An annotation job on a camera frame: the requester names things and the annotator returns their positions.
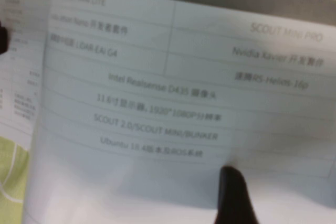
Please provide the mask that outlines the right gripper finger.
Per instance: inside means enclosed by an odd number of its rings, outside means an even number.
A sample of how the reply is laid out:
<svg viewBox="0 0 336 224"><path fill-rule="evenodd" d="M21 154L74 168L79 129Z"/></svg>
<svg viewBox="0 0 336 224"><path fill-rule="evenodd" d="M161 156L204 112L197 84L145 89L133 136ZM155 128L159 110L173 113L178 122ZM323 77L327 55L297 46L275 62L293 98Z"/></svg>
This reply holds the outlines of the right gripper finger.
<svg viewBox="0 0 336 224"><path fill-rule="evenodd" d="M220 171L215 223L259 223L242 173L232 166Z"/></svg>

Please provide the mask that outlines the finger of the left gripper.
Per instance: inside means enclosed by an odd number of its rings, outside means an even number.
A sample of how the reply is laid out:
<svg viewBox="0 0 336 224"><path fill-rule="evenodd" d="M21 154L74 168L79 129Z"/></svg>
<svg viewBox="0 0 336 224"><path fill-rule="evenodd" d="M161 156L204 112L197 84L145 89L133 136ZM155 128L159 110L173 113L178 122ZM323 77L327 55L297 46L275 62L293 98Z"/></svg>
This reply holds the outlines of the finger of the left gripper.
<svg viewBox="0 0 336 224"><path fill-rule="evenodd" d="M0 23L0 54L4 54L8 51L8 31Z"/></svg>

